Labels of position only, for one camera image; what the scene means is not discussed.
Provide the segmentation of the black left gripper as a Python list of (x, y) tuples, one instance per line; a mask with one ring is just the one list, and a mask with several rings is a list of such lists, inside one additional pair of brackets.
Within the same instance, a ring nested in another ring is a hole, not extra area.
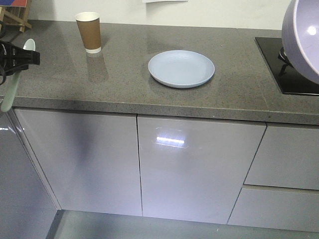
[(11, 49), (8, 42), (0, 42), (0, 75), (3, 80), (7, 75), (28, 70), (30, 64), (40, 65), (39, 52), (18, 47)]

